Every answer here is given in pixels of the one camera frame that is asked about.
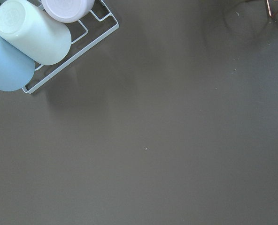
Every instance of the gray countertop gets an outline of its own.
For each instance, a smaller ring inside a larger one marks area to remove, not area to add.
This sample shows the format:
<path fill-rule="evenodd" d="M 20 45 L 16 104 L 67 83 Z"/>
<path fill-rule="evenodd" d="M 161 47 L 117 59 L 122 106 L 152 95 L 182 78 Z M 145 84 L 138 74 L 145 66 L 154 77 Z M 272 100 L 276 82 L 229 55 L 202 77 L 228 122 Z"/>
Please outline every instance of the gray countertop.
<path fill-rule="evenodd" d="M 105 2 L 117 31 L 0 91 L 0 225 L 278 225 L 278 17 Z"/>

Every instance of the drying rack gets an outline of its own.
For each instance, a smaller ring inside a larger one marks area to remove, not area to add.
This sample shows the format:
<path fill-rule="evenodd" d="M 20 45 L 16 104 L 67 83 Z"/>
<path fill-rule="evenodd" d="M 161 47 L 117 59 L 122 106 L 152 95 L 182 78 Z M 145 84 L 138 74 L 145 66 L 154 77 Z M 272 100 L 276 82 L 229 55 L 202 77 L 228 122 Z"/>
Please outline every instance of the drying rack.
<path fill-rule="evenodd" d="M 100 36 L 98 36 L 95 40 L 93 40 L 92 42 L 90 42 L 87 46 L 85 46 L 84 48 L 82 48 L 81 50 L 79 50 L 77 53 L 75 53 L 73 56 L 71 56 L 69 59 L 65 60 L 61 65 L 59 65 L 54 71 L 52 71 L 51 73 L 49 73 L 47 76 L 45 76 L 43 79 L 41 79 L 40 81 L 38 81 L 34 86 L 32 86 L 31 88 L 27 88 L 28 85 L 22 87 L 22 90 L 25 93 L 28 94 L 32 94 L 34 91 L 36 91 L 38 88 L 40 88 L 43 84 L 45 84 L 47 81 L 49 81 L 51 78 L 53 78 L 55 75 L 57 75 L 59 72 L 61 72 L 64 68 L 66 68 L 69 64 L 71 64 L 74 60 L 76 60 L 77 58 L 79 58 L 82 54 L 84 54 L 85 52 L 87 52 L 90 48 L 92 48 L 93 46 L 95 46 L 97 43 L 99 43 L 101 40 L 103 40 L 104 38 L 106 38 L 107 36 L 109 36 L 111 33 L 113 33 L 115 30 L 117 30 L 119 28 L 119 24 L 117 19 L 114 17 L 114 15 L 112 14 L 112 12 L 110 11 L 110 9 L 107 7 L 107 5 L 103 2 L 103 0 L 99 0 L 100 3 L 103 5 L 103 7 L 105 7 L 105 9 L 107 10 L 107 14 L 105 16 L 103 16 L 102 18 L 99 18 L 92 10 L 90 11 L 90 13 L 94 16 L 94 18 L 98 21 L 98 22 L 102 22 L 105 19 L 107 19 L 108 17 L 112 17 L 115 20 L 115 24 L 109 28 L 107 31 L 105 31 L 103 34 L 101 34 Z M 44 10 L 43 5 L 40 4 L 38 6 L 40 9 Z M 86 37 L 89 33 L 88 28 L 81 22 L 81 20 L 77 21 L 81 27 L 84 29 L 84 33 L 82 35 L 80 35 L 78 38 L 76 38 L 75 40 L 73 40 L 71 42 L 71 45 L 75 44 L 76 42 L 78 42 L 80 39 Z M 39 65 L 36 69 L 36 71 L 39 71 L 42 67 L 44 67 L 45 65 Z"/>

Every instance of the plastic cup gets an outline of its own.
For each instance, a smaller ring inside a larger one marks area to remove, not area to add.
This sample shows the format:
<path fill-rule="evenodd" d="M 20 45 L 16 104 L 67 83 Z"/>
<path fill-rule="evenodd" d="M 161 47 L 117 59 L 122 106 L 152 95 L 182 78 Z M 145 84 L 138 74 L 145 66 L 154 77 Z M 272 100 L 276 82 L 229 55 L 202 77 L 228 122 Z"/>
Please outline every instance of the plastic cup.
<path fill-rule="evenodd" d="M 14 91 L 33 77 L 35 62 L 0 37 L 0 90 Z"/>
<path fill-rule="evenodd" d="M 42 5 L 55 20 L 72 23 L 92 9 L 94 0 L 42 0 Z"/>
<path fill-rule="evenodd" d="M 27 0 L 0 6 L 0 36 L 42 65 L 61 61 L 71 46 L 67 26 Z"/>

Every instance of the dish rack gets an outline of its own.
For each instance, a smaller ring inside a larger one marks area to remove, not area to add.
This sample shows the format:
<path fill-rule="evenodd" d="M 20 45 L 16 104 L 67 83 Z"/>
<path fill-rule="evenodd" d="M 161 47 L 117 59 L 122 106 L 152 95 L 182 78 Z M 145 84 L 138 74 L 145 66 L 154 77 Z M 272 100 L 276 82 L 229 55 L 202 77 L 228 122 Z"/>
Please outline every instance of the dish rack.
<path fill-rule="evenodd" d="M 29 87 L 30 83 L 28 83 L 27 85 L 25 85 L 24 87 L 22 87 L 22 90 L 27 93 L 27 94 L 32 94 L 34 91 L 36 91 L 38 88 L 40 88 L 43 84 L 45 84 L 47 81 L 49 81 L 51 78 L 53 78 L 55 75 L 57 75 L 59 72 L 61 72 L 64 68 L 66 68 L 69 64 L 71 64 L 74 60 L 76 60 L 77 58 L 79 58 L 81 55 L 83 55 L 85 52 L 87 52 L 90 48 L 92 48 L 93 46 L 95 46 L 97 43 L 99 43 L 101 40 L 103 40 L 104 38 L 106 38 L 107 36 L 109 36 L 111 33 L 113 33 L 115 30 L 117 30 L 119 28 L 119 24 L 117 19 L 114 17 L 114 15 L 112 14 L 112 12 L 110 11 L 110 9 L 107 7 L 107 5 L 103 2 L 103 0 L 96 0 L 96 2 L 99 1 L 102 6 L 105 8 L 106 10 L 106 15 L 104 15 L 102 18 L 99 18 L 93 11 L 93 9 L 90 11 L 89 14 L 93 15 L 93 17 L 98 21 L 98 22 L 102 22 L 104 20 L 106 20 L 109 17 L 112 17 L 114 19 L 114 25 L 112 25 L 109 29 L 107 29 L 105 32 L 103 32 L 101 35 L 99 35 L 98 37 L 96 37 L 94 40 L 92 40 L 89 44 L 87 44 L 85 47 L 82 47 L 80 50 L 78 50 L 76 53 L 72 54 L 72 56 L 69 56 L 68 58 L 65 58 L 64 60 L 62 60 L 60 63 L 56 64 L 56 68 L 52 69 L 51 72 L 48 72 L 47 75 L 44 75 L 42 78 L 37 79 L 35 81 L 35 84 L 32 85 L 31 87 Z M 39 2 L 39 8 L 44 10 L 43 5 L 41 4 L 41 1 L 38 0 Z M 84 23 L 81 21 L 82 19 L 78 20 L 77 23 L 79 23 L 80 28 L 83 29 L 83 32 L 80 36 L 78 36 L 76 39 L 74 39 L 71 42 L 71 46 L 73 46 L 74 44 L 76 44 L 77 42 L 79 42 L 81 39 L 84 39 L 86 37 L 88 37 L 88 33 L 89 33 L 89 29 L 84 25 Z M 35 68 L 35 74 L 38 73 L 39 70 L 42 70 L 43 67 L 52 67 L 51 66 L 45 66 L 45 65 L 40 65 L 38 63 L 37 67 Z"/>

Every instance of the metal stand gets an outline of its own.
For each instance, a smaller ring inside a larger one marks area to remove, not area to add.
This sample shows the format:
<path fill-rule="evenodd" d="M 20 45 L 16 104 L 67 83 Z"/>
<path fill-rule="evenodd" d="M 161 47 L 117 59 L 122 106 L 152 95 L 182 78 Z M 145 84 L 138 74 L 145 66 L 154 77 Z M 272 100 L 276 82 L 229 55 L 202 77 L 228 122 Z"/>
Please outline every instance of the metal stand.
<path fill-rule="evenodd" d="M 98 16 L 91 10 L 90 13 L 94 16 L 94 18 L 99 21 L 102 22 L 105 19 L 107 19 L 109 16 L 113 17 L 113 19 L 115 20 L 115 25 L 112 26 L 110 29 L 108 29 L 106 32 L 104 32 L 102 35 L 100 35 L 99 37 L 97 37 L 95 40 L 93 40 L 90 44 L 88 44 L 86 47 L 84 47 L 83 49 L 81 49 L 80 51 L 78 51 L 76 54 L 74 54 L 72 57 L 70 57 L 68 60 L 66 60 L 65 62 L 63 62 L 58 68 L 56 68 L 53 72 L 51 72 L 49 75 L 47 75 L 46 77 L 44 77 L 41 81 L 39 81 L 37 84 L 35 84 L 32 88 L 27 89 L 26 86 L 22 87 L 22 90 L 25 93 L 28 94 L 32 94 L 34 91 L 36 91 L 38 88 L 40 88 L 43 84 L 45 84 L 47 81 L 49 81 L 52 77 L 54 77 L 55 75 L 57 75 L 61 70 L 63 70 L 65 67 L 67 67 L 70 63 L 72 63 L 74 60 L 76 60 L 78 57 L 80 57 L 82 54 L 84 54 L 85 52 L 87 52 L 90 48 L 92 48 L 93 46 L 95 46 L 97 43 L 99 43 L 101 40 L 103 40 L 104 38 L 106 38 L 108 35 L 110 35 L 111 33 L 113 33 L 115 30 L 117 30 L 119 28 L 119 24 L 117 19 L 114 17 L 114 15 L 111 13 L 111 11 L 109 10 L 109 8 L 106 6 L 106 4 L 103 2 L 103 0 L 100 0 L 101 4 L 107 9 L 108 14 L 105 15 L 103 18 L 98 18 Z M 71 42 L 71 44 L 73 45 L 74 43 L 76 43 L 77 41 L 79 41 L 80 39 L 82 39 L 83 37 L 85 37 L 88 34 L 88 29 L 86 28 L 86 26 L 80 21 L 78 20 L 79 24 L 84 28 L 85 33 L 82 34 L 81 36 L 79 36 L 77 39 L 75 39 L 74 41 Z M 41 69 L 44 65 L 40 65 L 39 67 L 37 67 L 35 69 L 35 71 L 38 71 L 39 69 Z"/>
<path fill-rule="evenodd" d="M 265 1 L 266 1 L 269 16 L 271 18 L 275 17 L 278 14 L 278 10 L 275 13 L 272 13 L 272 10 L 271 10 L 271 7 L 270 7 L 270 0 L 265 0 Z"/>

